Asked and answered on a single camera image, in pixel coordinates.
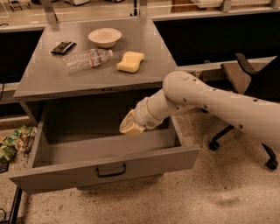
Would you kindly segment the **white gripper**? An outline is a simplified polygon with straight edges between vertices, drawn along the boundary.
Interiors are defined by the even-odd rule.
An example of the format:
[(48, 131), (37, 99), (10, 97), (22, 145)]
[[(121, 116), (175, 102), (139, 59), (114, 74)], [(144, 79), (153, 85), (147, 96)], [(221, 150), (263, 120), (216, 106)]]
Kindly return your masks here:
[(143, 98), (123, 119), (120, 132), (125, 135), (141, 134), (145, 129), (153, 130), (162, 123), (148, 109), (148, 98)]

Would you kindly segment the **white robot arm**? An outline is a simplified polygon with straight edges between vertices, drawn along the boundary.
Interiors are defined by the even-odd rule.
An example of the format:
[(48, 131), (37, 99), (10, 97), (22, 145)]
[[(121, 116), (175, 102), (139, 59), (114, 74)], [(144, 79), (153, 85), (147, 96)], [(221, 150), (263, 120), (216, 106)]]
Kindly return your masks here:
[(169, 116), (204, 109), (238, 130), (280, 150), (280, 104), (210, 87), (190, 73), (174, 71), (162, 88), (143, 98), (122, 120), (120, 132), (140, 134), (153, 130)]

